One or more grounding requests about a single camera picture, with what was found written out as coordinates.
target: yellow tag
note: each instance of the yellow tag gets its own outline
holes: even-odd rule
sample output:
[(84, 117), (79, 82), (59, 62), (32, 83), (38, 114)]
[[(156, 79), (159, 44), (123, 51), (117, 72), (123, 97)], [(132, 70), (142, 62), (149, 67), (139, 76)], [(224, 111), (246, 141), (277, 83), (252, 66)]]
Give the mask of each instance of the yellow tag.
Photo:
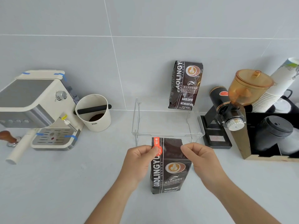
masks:
[(61, 120), (65, 120), (68, 117), (68, 115), (65, 115), (61, 118)]

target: hand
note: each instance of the hand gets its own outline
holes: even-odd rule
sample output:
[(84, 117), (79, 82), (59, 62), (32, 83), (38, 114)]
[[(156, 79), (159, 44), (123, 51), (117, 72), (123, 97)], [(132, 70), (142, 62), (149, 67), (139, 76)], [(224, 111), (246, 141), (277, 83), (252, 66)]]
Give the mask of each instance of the hand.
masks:
[(147, 174), (149, 163), (155, 158), (158, 151), (158, 147), (152, 148), (149, 145), (130, 148), (127, 151), (117, 180), (124, 182), (129, 188), (135, 190), (138, 183)]
[(195, 173), (213, 194), (229, 178), (222, 169), (214, 150), (198, 143), (181, 146), (183, 154), (193, 163)]

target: coffee cup illustration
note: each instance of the coffee cup illustration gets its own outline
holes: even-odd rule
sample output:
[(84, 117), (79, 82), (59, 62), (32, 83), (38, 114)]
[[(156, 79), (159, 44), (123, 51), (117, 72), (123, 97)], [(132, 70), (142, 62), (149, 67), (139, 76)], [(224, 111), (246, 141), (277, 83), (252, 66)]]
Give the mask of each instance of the coffee cup illustration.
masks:
[(195, 65), (190, 65), (186, 68), (186, 73), (192, 77), (198, 76), (200, 74), (200, 68)]
[(179, 173), (185, 170), (186, 166), (183, 163), (169, 163), (166, 166), (166, 171), (169, 173)]

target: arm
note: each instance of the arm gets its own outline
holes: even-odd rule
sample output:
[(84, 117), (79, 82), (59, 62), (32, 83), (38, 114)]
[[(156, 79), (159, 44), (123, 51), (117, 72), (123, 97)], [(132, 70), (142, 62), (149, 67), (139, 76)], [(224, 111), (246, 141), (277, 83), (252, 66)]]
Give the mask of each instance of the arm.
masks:
[(95, 207), (85, 224), (118, 224), (131, 193), (145, 177), (159, 148), (143, 145), (128, 150), (117, 180)]
[(228, 178), (213, 149), (189, 143), (182, 145), (181, 150), (192, 161), (205, 187), (220, 200), (236, 224), (280, 224)]

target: steam knob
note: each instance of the steam knob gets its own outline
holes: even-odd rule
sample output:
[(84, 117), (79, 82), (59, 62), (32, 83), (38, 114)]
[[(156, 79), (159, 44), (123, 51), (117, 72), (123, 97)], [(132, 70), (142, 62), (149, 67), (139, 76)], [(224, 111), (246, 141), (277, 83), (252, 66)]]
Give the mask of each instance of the steam knob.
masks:
[(9, 131), (1, 131), (0, 132), (0, 140), (7, 141), (8, 147), (15, 147), (19, 141), (21, 140), (20, 137), (14, 138)]
[(65, 100), (68, 97), (68, 94), (65, 91), (57, 91), (55, 96), (57, 100), (61, 101)]
[(244, 125), (245, 124), (241, 118), (234, 118), (226, 123), (226, 126), (230, 131), (241, 130), (244, 127)]

